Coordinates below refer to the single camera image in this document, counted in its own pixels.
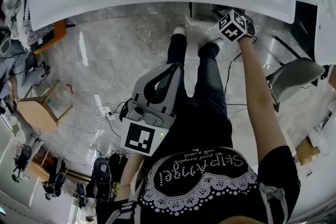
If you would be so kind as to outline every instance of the white lace print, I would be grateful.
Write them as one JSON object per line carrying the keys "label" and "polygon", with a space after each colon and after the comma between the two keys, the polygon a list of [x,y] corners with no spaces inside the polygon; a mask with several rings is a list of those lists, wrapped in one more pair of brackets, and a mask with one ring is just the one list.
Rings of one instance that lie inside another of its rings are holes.
{"label": "white lace print", "polygon": [[155,212],[166,212],[170,215],[174,214],[178,216],[187,210],[199,210],[199,207],[204,202],[212,200],[214,196],[246,195],[251,188],[257,187],[257,176],[250,166],[248,166],[248,171],[237,178],[207,172],[202,173],[201,180],[187,194],[169,197],[155,188],[154,176],[159,167],[170,157],[172,156],[162,158],[153,165],[151,171],[148,173],[145,193],[140,199],[141,203],[155,209]]}

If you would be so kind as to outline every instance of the black pants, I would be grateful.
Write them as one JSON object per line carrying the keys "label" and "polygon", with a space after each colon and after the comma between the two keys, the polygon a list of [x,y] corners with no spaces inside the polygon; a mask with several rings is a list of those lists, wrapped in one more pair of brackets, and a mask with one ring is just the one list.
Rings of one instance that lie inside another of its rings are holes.
{"label": "black pants", "polygon": [[[108,160],[109,167],[110,167],[110,173],[111,173],[111,183],[112,185],[114,182],[119,182],[121,180],[122,173],[125,169],[126,163],[128,161],[128,158],[125,156],[122,156],[120,158],[119,154],[112,154]],[[91,174],[91,181],[86,186],[86,197],[94,198],[93,196],[93,188],[95,186],[93,171]]]}
{"label": "black pants", "polygon": [[65,162],[64,161],[61,162],[61,168],[59,169],[58,173],[56,172],[57,163],[58,163],[58,158],[54,157],[54,160],[52,161],[52,167],[51,167],[51,171],[49,175],[49,180],[48,180],[49,185],[56,182],[56,178],[59,173],[65,172]]}
{"label": "black pants", "polygon": [[[200,108],[204,113],[212,112],[227,118],[226,103],[222,80],[220,79],[216,56],[219,47],[207,43],[199,51],[200,63],[197,72],[197,84],[192,98],[187,96],[184,86],[184,58],[187,40],[184,35],[176,34],[171,38],[167,63],[176,63],[181,67],[182,75],[178,85],[173,112],[178,115],[186,106]],[[166,80],[157,86],[157,94],[166,87]]]}

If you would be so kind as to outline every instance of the white sneaker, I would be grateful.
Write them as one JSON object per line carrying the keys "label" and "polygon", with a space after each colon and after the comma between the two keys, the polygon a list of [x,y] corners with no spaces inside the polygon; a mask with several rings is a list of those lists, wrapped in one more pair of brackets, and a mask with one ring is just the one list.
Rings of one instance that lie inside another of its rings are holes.
{"label": "white sneaker", "polygon": [[173,35],[175,34],[181,34],[185,36],[185,27],[183,25],[176,26],[176,28],[174,29]]}
{"label": "white sneaker", "polygon": [[214,41],[212,41],[212,43],[217,44],[219,49],[222,49],[222,47],[224,46],[224,40],[222,38],[217,38]]}

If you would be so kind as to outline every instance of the marble floor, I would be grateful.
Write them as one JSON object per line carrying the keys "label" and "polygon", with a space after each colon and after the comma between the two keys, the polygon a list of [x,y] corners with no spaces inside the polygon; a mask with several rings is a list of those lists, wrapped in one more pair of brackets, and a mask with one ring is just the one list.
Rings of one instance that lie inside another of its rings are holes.
{"label": "marble floor", "polygon": [[[129,99],[139,77],[165,64],[170,36],[178,24],[187,25],[185,86],[192,96],[199,64],[198,47],[220,34],[214,28],[192,26],[187,19],[189,13],[188,3],[147,3],[104,8],[67,19],[76,26],[68,28],[66,37],[45,51],[51,73],[34,88],[33,96],[61,81],[50,105],[57,116],[71,104],[74,108],[61,121],[57,133],[41,132],[41,138],[53,153],[69,161],[70,168],[89,175],[96,146],[103,155],[119,149],[120,122],[115,116],[105,121],[102,114],[115,111],[119,103]],[[255,48],[265,75],[277,70],[279,61],[295,59],[279,43],[268,41],[270,35],[278,35],[305,56],[281,22],[259,14],[248,15],[257,28],[259,41]],[[223,83],[230,61],[237,54],[238,44],[226,42],[217,57]],[[318,87],[301,89],[281,104],[277,117],[294,146],[320,124],[335,96],[327,80],[323,80]],[[235,105],[246,104],[241,57],[230,70],[227,103],[234,147],[254,165],[256,152],[249,145],[255,142],[246,106]]]}

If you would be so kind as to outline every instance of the black t-shirt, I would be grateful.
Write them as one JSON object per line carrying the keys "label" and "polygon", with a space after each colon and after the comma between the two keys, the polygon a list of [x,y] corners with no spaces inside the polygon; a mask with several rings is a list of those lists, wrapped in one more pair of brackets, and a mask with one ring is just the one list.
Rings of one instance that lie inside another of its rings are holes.
{"label": "black t-shirt", "polygon": [[[227,147],[195,149],[158,160],[139,195],[142,223],[216,223],[246,216],[267,223],[259,183],[282,188],[290,217],[299,179],[289,147],[269,152],[258,176],[245,158]],[[270,201],[274,223],[283,222],[279,200]]]}

